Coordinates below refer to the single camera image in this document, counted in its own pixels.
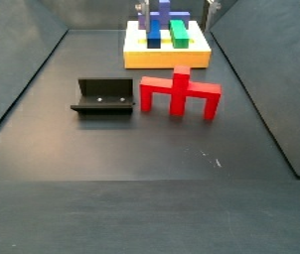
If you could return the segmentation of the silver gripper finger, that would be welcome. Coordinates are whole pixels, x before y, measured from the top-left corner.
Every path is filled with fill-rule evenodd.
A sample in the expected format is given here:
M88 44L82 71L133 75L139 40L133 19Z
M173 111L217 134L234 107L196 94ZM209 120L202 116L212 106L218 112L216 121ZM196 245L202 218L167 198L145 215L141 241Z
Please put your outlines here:
M135 10L139 14L138 23L141 28L150 32L150 0L138 0Z
M206 18L205 18L205 30L208 31L212 26L212 19L217 11L221 9L221 0L206 0Z

